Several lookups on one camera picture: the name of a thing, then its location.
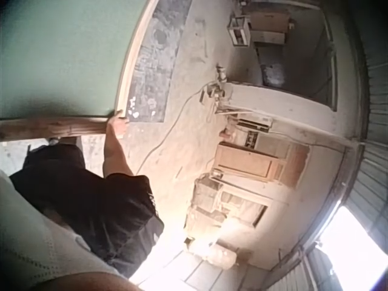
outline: wooden beam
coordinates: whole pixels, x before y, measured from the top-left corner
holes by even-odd
[[[0,141],[105,133],[107,118],[32,118],[0,121]]]
[[[127,111],[129,89],[131,86],[133,71],[135,69],[136,60],[138,59],[140,47],[158,2],[159,0],[147,0],[147,4],[144,7],[142,16],[138,21],[138,25],[134,34],[132,35],[127,56],[125,57],[115,105],[116,111],[122,110],[122,117],[125,116]]]

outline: person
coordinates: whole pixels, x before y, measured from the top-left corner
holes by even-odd
[[[134,176],[127,164],[118,136],[125,133],[128,120],[120,114],[107,122],[103,178],[86,170],[76,145],[60,140],[28,151],[22,169],[10,180],[39,213],[78,235],[92,254],[129,278],[147,258],[164,225],[149,179]]]

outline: fabric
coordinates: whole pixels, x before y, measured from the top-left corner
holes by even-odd
[[[148,178],[102,178],[71,159],[64,162],[62,153],[56,152],[55,158],[39,155],[44,159],[34,159],[11,176],[16,190],[40,212],[56,210],[93,253],[125,277],[132,276],[164,229]]]
[[[1,170],[0,268],[3,279],[21,290],[77,273],[119,276],[79,235],[39,213]]]

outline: green wall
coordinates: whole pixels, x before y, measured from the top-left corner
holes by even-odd
[[[14,0],[1,15],[0,119],[106,116],[146,0]]]

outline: window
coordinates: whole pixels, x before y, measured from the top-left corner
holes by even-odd
[[[370,290],[388,266],[388,256],[346,207],[341,207],[320,238],[344,291]]]

